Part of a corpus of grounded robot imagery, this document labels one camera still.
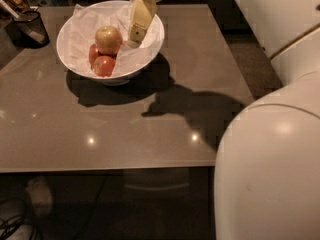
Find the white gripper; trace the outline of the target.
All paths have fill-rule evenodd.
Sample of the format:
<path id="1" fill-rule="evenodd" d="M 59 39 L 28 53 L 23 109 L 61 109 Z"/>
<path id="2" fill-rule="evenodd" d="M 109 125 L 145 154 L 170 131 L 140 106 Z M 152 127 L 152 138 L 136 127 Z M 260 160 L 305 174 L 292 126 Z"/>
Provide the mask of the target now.
<path id="1" fill-rule="evenodd" d="M 127 43 L 131 48 L 138 48 L 157 12 L 156 2 L 162 0 L 133 0 Z"/>

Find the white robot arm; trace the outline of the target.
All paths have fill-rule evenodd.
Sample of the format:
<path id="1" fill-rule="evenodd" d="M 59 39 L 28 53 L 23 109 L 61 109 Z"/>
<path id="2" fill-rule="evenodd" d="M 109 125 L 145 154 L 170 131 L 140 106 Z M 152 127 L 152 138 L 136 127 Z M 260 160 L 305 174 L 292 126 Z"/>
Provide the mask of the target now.
<path id="1" fill-rule="evenodd" d="M 206 1 L 248 23 L 282 83 L 223 135 L 215 240 L 320 240 L 320 0 Z"/>

